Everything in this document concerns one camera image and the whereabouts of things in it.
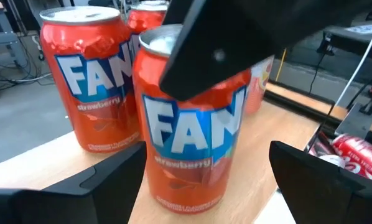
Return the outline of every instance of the can top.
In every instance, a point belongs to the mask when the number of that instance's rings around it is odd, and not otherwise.
[[[182,28],[182,24],[163,25],[141,33],[139,40],[147,51],[169,57]]]
[[[44,21],[61,24],[92,24],[113,20],[120,16],[120,12],[111,7],[72,6],[47,9],[39,16]]]
[[[161,12],[168,9],[167,1],[143,1],[139,4],[131,6],[131,9],[138,11],[151,11],[151,12]]]

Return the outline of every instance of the white cable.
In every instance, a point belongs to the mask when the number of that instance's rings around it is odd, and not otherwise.
[[[359,70],[360,70],[360,68],[361,68],[361,65],[362,65],[363,62],[366,60],[366,57],[367,57],[367,55],[368,55],[368,52],[370,52],[371,47],[372,47],[372,38],[371,38],[370,43],[368,44],[368,47],[367,47],[367,49],[366,49],[365,54],[364,54],[363,57],[361,58],[360,63],[359,63],[359,65],[357,66],[355,72],[353,72],[353,75],[352,75],[352,77],[349,79],[349,82],[346,84],[346,87],[343,89],[343,91],[342,91],[340,97],[338,98],[337,102],[335,103],[335,106],[338,105],[338,104],[340,104],[340,101],[341,101],[342,97],[344,96],[344,94],[346,93],[346,90],[348,89],[348,87],[349,87],[350,84],[352,83],[353,79],[355,78],[355,76],[356,76],[357,73],[359,72]]]
[[[29,79],[29,80],[10,80],[12,82],[31,82],[31,81],[37,81],[37,80],[40,80],[41,78],[45,78],[49,75],[52,75],[51,73],[48,73],[48,74],[45,74],[45,75],[42,75],[41,77],[37,77],[37,78],[32,78],[32,79]]]

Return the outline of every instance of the orange can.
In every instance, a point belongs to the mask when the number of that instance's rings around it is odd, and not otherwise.
[[[62,7],[40,16],[42,48],[81,147],[111,152],[137,141],[131,32],[119,11]]]
[[[181,28],[141,34],[133,79],[150,193],[173,212],[193,214],[225,193],[251,74],[241,72],[188,101],[166,95],[159,79]]]
[[[274,56],[257,63],[251,67],[251,82],[249,84],[246,100],[246,114],[253,114],[259,110],[265,94],[266,83],[272,70]]]
[[[127,20],[127,26],[132,34],[133,57],[141,48],[139,43],[139,34],[147,29],[159,27],[164,20],[165,13],[168,9],[167,1],[143,1],[135,5],[131,5],[131,12]]]

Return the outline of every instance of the concrete floor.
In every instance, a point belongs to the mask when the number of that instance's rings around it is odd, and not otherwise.
[[[30,40],[25,41],[31,55],[38,63],[37,66],[42,67],[42,73],[48,72],[46,64],[36,59],[38,51],[35,45]],[[0,62],[5,60],[7,61],[8,58],[0,58]],[[278,67],[279,62],[275,62],[271,78],[276,77]],[[285,64],[279,81],[308,90],[313,74],[311,68]],[[24,76],[18,70],[5,70],[2,75],[11,78]],[[346,80],[320,72],[314,83],[313,93],[336,100],[345,83]],[[359,85],[355,85],[348,90],[342,100],[342,106],[347,105],[358,87]],[[66,111],[54,85],[40,86],[38,83],[33,83],[0,91],[0,162],[70,131],[72,127],[66,118]]]

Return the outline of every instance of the red can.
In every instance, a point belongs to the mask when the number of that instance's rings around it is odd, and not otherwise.
[[[141,34],[134,89],[150,193],[173,212],[193,214],[212,208],[225,193],[251,74],[241,72],[188,101],[166,95],[159,80],[181,28]]]
[[[147,29],[161,26],[167,9],[167,1],[143,1],[131,6],[127,26],[132,32],[133,57],[141,48],[139,34]]]
[[[372,180],[372,145],[370,143],[359,137],[342,134],[333,140],[332,145],[346,160],[345,168]]]
[[[261,107],[266,83],[272,70],[274,56],[251,67],[251,82],[246,100],[246,114],[253,114]]]
[[[137,141],[131,32],[119,11],[62,7],[40,16],[45,58],[81,147],[111,152]]]

